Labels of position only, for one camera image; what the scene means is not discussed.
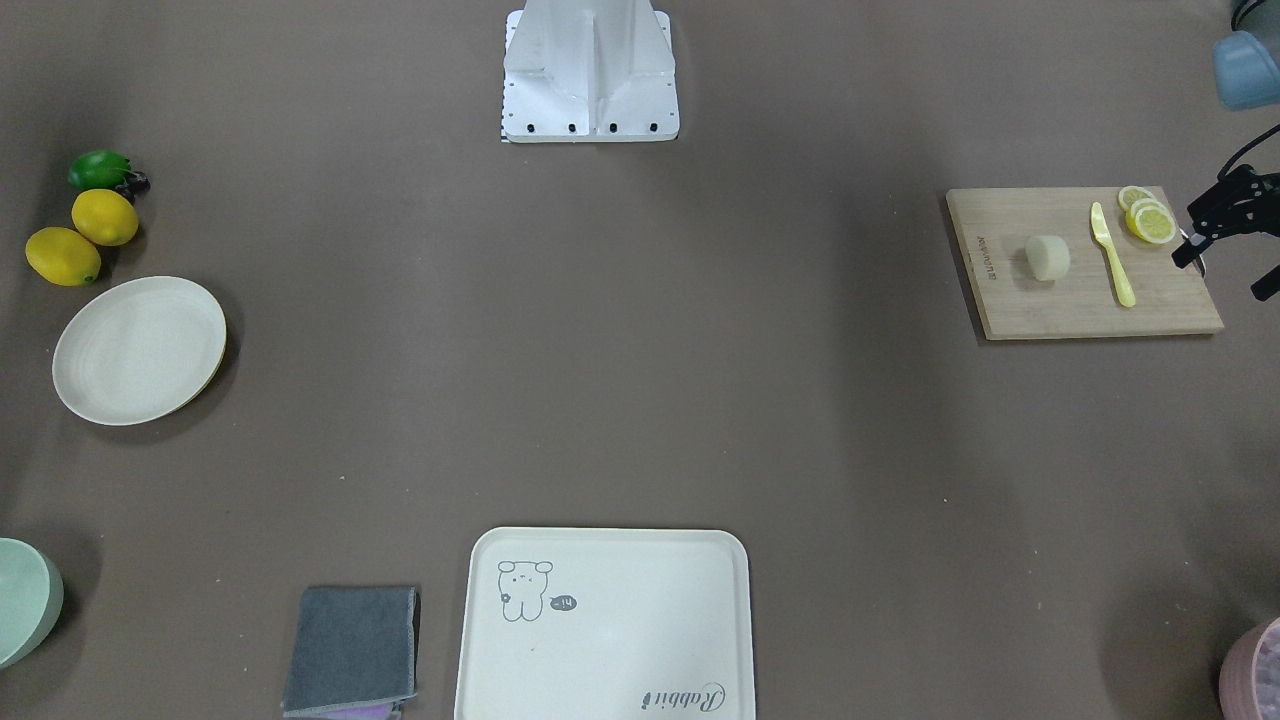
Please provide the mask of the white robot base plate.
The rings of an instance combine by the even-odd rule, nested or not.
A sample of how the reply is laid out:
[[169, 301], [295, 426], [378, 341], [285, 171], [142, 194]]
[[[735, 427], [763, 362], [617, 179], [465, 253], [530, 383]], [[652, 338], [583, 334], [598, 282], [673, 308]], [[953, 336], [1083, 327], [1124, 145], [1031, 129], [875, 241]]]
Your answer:
[[500, 137], [640, 143], [678, 137], [671, 18], [649, 1], [527, 1], [504, 23]]

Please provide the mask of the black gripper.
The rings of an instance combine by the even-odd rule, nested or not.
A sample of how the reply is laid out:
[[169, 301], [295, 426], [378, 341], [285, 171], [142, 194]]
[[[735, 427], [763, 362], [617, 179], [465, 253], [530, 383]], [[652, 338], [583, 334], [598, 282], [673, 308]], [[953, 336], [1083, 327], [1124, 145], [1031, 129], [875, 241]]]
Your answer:
[[1258, 173], [1252, 165], [1238, 165], [1221, 174], [1189, 206], [1194, 234], [1183, 232], [1183, 242], [1172, 251], [1175, 266], [1206, 269], [1202, 255], [1211, 241], [1235, 234], [1279, 236], [1279, 173]]

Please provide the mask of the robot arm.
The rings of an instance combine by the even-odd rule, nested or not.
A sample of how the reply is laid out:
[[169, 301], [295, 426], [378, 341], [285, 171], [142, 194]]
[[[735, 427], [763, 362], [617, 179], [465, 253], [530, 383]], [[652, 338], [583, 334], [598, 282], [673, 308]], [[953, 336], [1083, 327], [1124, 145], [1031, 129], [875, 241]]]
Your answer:
[[[1234, 1], [1230, 33], [1212, 51], [1220, 102], [1231, 111], [1277, 105], [1277, 3]], [[1178, 268], [1197, 263], [1217, 240], [1235, 234], [1277, 234], [1277, 173], [1254, 170], [1242, 159], [1276, 138], [1277, 127], [1236, 150], [1215, 182], [1188, 206], [1190, 233], [1172, 252]]]

